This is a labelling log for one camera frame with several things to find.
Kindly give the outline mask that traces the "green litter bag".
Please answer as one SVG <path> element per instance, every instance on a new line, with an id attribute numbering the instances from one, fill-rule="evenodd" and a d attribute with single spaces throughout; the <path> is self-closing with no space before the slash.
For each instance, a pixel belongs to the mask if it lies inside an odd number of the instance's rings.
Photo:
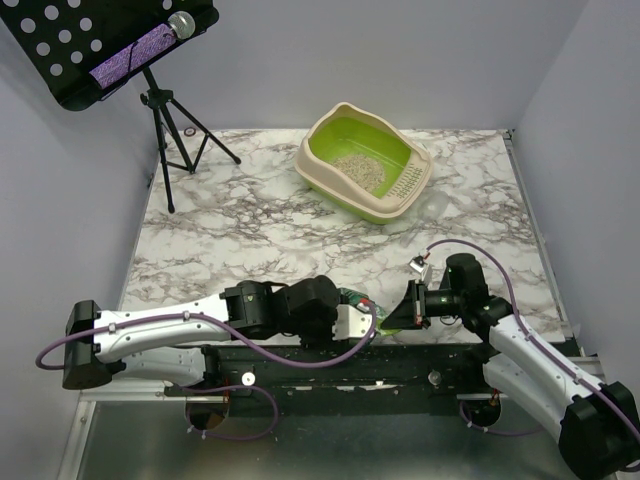
<path id="1" fill-rule="evenodd" d="M 385 309 L 371 300 L 367 294 L 346 287 L 340 287 L 339 290 L 342 304 L 348 304 L 364 314 L 370 314 L 371 308 L 375 308 L 377 318 L 376 332 L 379 335 L 387 337 L 399 333 L 398 329 L 384 329 L 382 327 L 383 322 L 389 314 Z"/>

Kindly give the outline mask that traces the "translucent plastic scoop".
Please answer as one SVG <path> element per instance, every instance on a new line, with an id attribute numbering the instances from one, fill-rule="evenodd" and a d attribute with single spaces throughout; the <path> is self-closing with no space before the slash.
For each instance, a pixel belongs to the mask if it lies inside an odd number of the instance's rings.
<path id="1" fill-rule="evenodd" d="M 449 205 L 450 197 L 444 192 L 431 193 L 418 208 L 418 217 L 400 240 L 402 247 L 407 247 L 425 226 L 436 221 Z"/>

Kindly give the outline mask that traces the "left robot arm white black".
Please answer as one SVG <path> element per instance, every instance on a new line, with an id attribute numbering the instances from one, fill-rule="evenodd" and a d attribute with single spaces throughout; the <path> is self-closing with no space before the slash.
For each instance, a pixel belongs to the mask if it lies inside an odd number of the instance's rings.
<path id="1" fill-rule="evenodd" d="M 209 395 L 221 385 L 220 368 L 200 351 L 182 358 L 180 346 L 276 335 L 292 335 L 304 347 L 325 346 L 345 339 L 347 316 L 340 290 L 324 275 L 291 285 L 246 280 L 220 294 L 144 311 L 102 310 L 81 301 L 67 323 L 72 340 L 65 347 L 62 385 L 97 388 L 124 374 Z"/>

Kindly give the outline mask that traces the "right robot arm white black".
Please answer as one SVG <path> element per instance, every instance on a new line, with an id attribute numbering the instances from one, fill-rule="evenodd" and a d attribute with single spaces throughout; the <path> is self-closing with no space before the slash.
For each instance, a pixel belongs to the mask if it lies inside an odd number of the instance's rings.
<path id="1" fill-rule="evenodd" d="M 578 478 L 638 469 L 639 415 L 630 390 L 584 371 L 535 332 L 514 301 L 490 294 L 473 255 L 449 256 L 437 290 L 409 282 L 381 327 L 421 329 L 436 317 L 461 319 L 495 352 L 464 362 L 462 384 L 474 392 L 490 386 L 516 402 L 556 441 Z"/>

